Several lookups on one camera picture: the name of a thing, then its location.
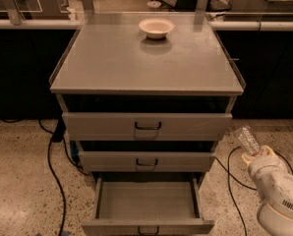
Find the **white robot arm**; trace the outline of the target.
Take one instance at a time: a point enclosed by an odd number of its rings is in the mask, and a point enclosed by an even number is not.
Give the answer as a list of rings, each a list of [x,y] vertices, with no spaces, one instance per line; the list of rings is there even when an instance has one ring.
[[[271,236],[293,236],[293,175],[271,147],[261,149],[242,155],[262,201],[257,220]]]

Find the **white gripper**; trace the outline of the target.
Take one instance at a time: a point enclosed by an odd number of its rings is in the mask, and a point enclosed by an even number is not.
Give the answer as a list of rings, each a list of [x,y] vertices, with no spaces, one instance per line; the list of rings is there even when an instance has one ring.
[[[248,173],[255,183],[261,198],[267,196],[270,185],[273,183],[272,174],[287,173],[286,164],[275,155],[274,150],[269,146],[261,146],[262,155],[251,158],[243,154],[242,159],[247,165]]]

